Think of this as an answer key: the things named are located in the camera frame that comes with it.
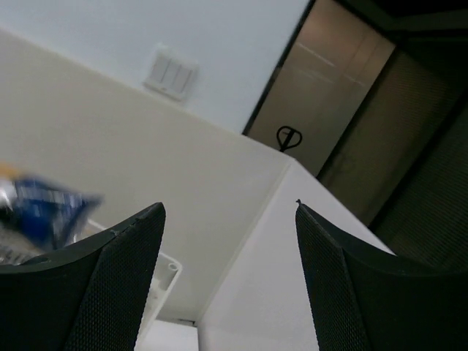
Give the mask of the spaghetti bag yellow front top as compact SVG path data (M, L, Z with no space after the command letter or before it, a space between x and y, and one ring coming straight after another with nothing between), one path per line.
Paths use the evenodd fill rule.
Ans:
M77 242L103 196L1 164L1 264L20 265Z

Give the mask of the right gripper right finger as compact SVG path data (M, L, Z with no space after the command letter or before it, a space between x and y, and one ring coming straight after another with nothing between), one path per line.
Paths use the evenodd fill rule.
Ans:
M295 212L321 350L465 350L467 272L439 271L347 233L305 204Z

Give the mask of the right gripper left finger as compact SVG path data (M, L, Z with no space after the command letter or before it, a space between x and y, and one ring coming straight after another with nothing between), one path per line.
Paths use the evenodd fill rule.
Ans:
M133 350L162 242L154 203L102 232L1 267L3 350Z

